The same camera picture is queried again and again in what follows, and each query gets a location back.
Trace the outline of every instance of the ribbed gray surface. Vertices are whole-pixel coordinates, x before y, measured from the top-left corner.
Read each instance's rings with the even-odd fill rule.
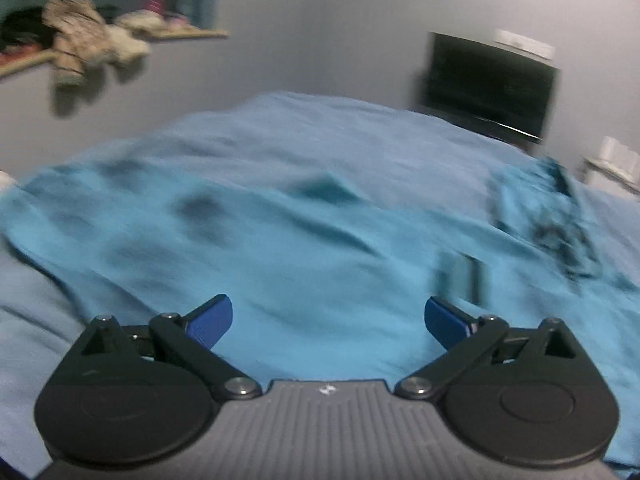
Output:
[[[467,448],[433,406],[381,381],[278,381],[227,403],[194,446],[163,465],[87,475],[55,466],[44,480],[616,480],[600,462],[557,472],[503,465]]]

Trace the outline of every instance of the silver bolt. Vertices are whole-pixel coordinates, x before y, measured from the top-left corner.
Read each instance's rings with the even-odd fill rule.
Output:
[[[254,393],[258,383],[249,377],[234,377],[225,383],[225,388],[234,395],[245,396]]]
[[[431,381],[422,377],[407,377],[400,383],[402,390],[411,395],[425,395],[431,390]]]

